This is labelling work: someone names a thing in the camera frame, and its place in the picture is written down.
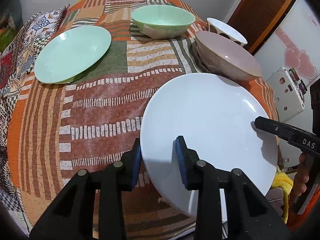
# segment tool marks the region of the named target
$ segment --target human hand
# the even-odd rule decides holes
[[[302,193],[307,190],[306,183],[309,180],[309,172],[304,165],[304,160],[306,158],[305,153],[301,153],[299,156],[299,166],[297,169],[297,174],[294,176],[293,187],[291,192],[294,193],[297,197],[299,197]]]

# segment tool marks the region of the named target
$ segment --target plate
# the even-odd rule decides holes
[[[150,99],[140,130],[142,158],[149,177],[170,205],[196,217],[198,191],[182,184],[172,147],[183,135],[187,147],[217,169],[240,168],[263,195],[276,172],[276,137],[253,124],[268,118],[259,102],[235,82],[214,74],[192,73],[164,84]],[[220,190],[222,220],[226,203]]]
[[[35,76],[47,84],[70,79],[97,62],[111,44],[110,33],[99,26],[81,26],[50,41],[35,62]]]

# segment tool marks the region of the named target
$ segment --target table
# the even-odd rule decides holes
[[[152,40],[130,18],[134,9],[150,4],[184,8],[196,21],[181,38]],[[79,169],[101,170],[132,148],[144,109],[160,86],[185,73],[207,72],[195,44],[196,31],[207,24],[180,0],[82,0],[55,36],[82,25],[106,28],[112,36],[109,50],[67,85],[41,84],[31,72],[9,125],[12,182],[33,225]],[[277,119],[273,91],[262,79],[240,84]],[[169,239],[195,228],[194,219],[161,199],[143,164],[136,189],[123,192],[122,200],[129,239]]]

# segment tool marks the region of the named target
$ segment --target white refrigerator door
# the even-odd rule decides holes
[[[260,63],[264,80],[280,67],[295,68],[309,87],[320,74],[320,24],[305,0],[295,4],[261,49],[254,55]],[[305,94],[305,109],[286,123],[312,131],[312,110],[309,91]],[[299,163],[301,151],[280,141],[285,167]]]

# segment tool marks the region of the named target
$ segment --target mint green plate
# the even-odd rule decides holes
[[[182,35],[196,17],[170,5],[147,5],[135,9],[131,18],[141,33],[153,39],[173,39]]]
[[[35,62],[35,76],[42,83],[68,83],[97,62],[110,44],[111,35],[102,27],[81,26],[68,30],[40,52]]]

